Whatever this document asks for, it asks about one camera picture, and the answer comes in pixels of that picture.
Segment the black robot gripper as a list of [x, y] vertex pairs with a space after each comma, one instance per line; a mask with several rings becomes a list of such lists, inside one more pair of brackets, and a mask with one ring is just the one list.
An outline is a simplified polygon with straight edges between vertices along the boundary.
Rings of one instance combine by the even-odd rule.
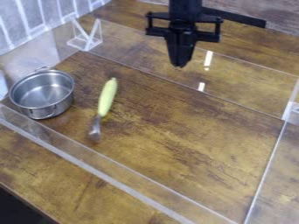
[[[186, 66], [196, 41], [220, 41], [224, 19], [204, 13], [201, 0], [169, 0], [166, 12], [149, 11], [145, 17], [145, 34], [165, 38], [169, 60], [174, 67]], [[196, 24], [215, 24], [215, 30], [200, 31]]]

